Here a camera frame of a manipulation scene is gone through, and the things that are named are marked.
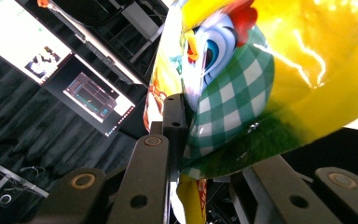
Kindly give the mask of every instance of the television screen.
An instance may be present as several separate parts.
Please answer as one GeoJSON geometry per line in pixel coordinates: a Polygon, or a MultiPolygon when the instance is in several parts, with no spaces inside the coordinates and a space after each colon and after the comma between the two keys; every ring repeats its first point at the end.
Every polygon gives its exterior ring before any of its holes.
{"type": "Polygon", "coordinates": [[[0,56],[44,84],[71,50],[14,0],[0,0],[0,56]]]}
{"type": "Polygon", "coordinates": [[[67,60],[44,87],[106,136],[116,130],[135,107],[78,55],[67,60]]]}

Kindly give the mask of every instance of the metal frame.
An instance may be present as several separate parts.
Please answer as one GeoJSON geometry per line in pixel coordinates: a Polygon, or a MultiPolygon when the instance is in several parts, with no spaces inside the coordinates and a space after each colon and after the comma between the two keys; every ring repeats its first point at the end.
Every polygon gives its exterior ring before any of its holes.
{"type": "Polygon", "coordinates": [[[128,84],[134,83],[145,85],[144,80],[134,74],[125,63],[104,46],[86,27],[71,20],[57,5],[51,5],[51,12],[68,26],[74,32],[75,36],[86,44],[87,47],[123,81],[128,84]]]}
{"type": "Polygon", "coordinates": [[[4,176],[2,181],[4,181],[4,179],[6,181],[8,181],[10,178],[13,178],[15,181],[18,181],[24,187],[35,191],[36,193],[40,194],[41,196],[43,196],[45,198],[48,197],[48,192],[39,188],[36,184],[33,184],[33,183],[29,182],[28,180],[22,178],[21,176],[16,175],[15,173],[9,171],[7,168],[3,167],[2,165],[0,165],[0,173],[4,176]]]}
{"type": "MultiPolygon", "coordinates": [[[[168,223],[169,182],[177,177],[186,120],[183,95],[164,105],[164,121],[152,123],[151,134],[138,140],[125,171],[108,177],[98,177],[95,169],[72,172],[51,192],[35,223],[96,223],[98,217],[98,223],[168,223]],[[68,185],[83,174],[96,176],[96,184],[81,191],[68,185]]],[[[241,223],[358,223],[358,176],[338,168],[316,174],[307,184],[275,156],[231,175],[230,195],[241,223]]]]}

